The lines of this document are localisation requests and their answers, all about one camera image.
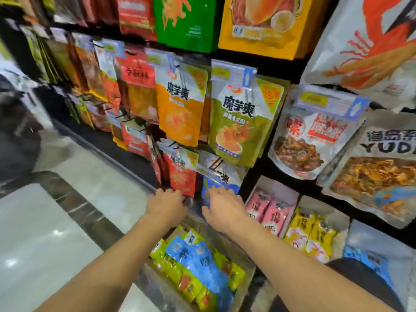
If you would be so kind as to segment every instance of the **supermarket aisle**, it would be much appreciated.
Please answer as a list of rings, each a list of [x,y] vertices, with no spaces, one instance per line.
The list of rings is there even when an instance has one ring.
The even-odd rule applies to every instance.
[[[150,190],[70,139],[54,143],[64,148],[50,151],[42,143],[36,170],[59,174],[119,230],[127,232],[144,213]],[[102,253],[79,223],[37,183],[0,199],[0,235],[5,237],[0,242],[0,305],[4,311],[32,311]],[[120,311],[158,309],[133,284]]]

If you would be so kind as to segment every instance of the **hand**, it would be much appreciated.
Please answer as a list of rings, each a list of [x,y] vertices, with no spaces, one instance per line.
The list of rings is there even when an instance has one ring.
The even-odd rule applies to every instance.
[[[231,236],[231,233],[241,225],[242,220],[250,220],[242,198],[236,196],[232,189],[227,191],[224,187],[213,186],[208,192],[211,208],[203,206],[202,214],[214,229]]]
[[[146,215],[158,219],[167,229],[177,227],[185,218],[188,209],[182,204],[182,193],[172,189],[158,189],[150,195],[146,204]]]

